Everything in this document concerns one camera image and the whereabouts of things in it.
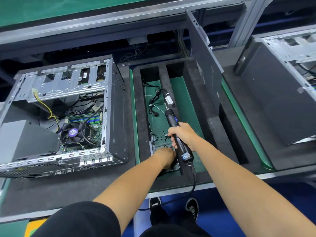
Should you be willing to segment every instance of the black shirt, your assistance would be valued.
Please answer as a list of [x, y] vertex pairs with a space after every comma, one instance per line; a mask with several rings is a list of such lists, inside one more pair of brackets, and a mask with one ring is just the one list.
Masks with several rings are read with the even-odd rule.
[[[50, 216], [32, 237], [120, 237], [120, 225], [114, 212], [107, 206], [91, 201], [78, 202]], [[141, 234], [149, 236], [194, 237], [188, 230], [175, 224], [158, 224]]]

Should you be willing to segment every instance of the blue label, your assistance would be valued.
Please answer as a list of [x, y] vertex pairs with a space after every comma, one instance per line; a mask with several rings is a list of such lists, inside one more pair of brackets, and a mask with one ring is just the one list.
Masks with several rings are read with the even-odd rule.
[[189, 153], [184, 153], [182, 156], [181, 156], [181, 158], [183, 159], [183, 160], [185, 160], [185, 159], [187, 159], [187, 158], [190, 158], [191, 156], [190, 156], [190, 154]]

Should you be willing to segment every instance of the hand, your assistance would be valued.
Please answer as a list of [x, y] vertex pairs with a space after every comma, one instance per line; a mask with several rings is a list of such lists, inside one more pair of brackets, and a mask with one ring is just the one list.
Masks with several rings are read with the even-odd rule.
[[176, 156], [177, 154], [172, 150], [172, 148], [166, 147], [157, 149], [152, 155], [152, 157], [161, 161], [163, 169], [169, 169]]
[[170, 127], [168, 130], [168, 136], [171, 136], [172, 146], [178, 148], [173, 137], [173, 134], [176, 134], [192, 151], [195, 151], [194, 142], [200, 137], [194, 132], [188, 123], [180, 122], [179, 125], [180, 126], [177, 127]]

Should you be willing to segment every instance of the cpu fan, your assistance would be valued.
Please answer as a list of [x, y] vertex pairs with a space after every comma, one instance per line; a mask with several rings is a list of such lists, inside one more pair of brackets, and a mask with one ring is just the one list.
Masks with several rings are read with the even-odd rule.
[[76, 146], [78, 143], [81, 145], [88, 144], [84, 136], [87, 138], [89, 135], [94, 135], [91, 132], [89, 125], [84, 122], [66, 123], [62, 128], [60, 143], [64, 147]]

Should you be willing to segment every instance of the person's left hand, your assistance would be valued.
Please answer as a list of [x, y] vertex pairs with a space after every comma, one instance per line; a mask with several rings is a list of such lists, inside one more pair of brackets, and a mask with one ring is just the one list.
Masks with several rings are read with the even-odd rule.
[[174, 152], [172, 148], [169, 147], [159, 148], [152, 155], [152, 157], [155, 157], [161, 161], [163, 169], [169, 169], [176, 156], [176, 152]]

